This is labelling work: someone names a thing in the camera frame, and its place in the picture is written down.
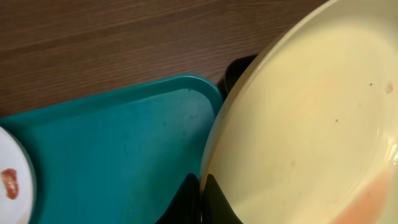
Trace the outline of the yellow plate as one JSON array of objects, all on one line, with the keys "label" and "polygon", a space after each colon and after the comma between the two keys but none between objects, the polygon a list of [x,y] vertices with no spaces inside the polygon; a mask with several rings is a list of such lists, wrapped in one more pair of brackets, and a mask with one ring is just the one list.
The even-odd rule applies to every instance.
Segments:
[{"label": "yellow plate", "polygon": [[397,0],[327,1],[265,48],[211,129],[243,223],[397,222]]}]

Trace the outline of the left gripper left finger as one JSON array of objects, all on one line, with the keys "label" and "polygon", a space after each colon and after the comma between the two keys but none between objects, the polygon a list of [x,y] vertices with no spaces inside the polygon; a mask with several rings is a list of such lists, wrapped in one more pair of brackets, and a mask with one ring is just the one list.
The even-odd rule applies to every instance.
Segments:
[{"label": "left gripper left finger", "polygon": [[198,204],[198,178],[195,174],[189,173],[156,224],[197,224]]}]

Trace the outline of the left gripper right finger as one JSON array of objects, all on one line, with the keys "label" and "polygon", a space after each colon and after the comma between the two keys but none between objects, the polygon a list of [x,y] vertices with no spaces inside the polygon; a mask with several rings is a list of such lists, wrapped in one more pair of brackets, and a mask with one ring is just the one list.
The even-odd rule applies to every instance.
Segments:
[{"label": "left gripper right finger", "polygon": [[201,211],[202,224],[243,224],[212,174],[207,175]]}]

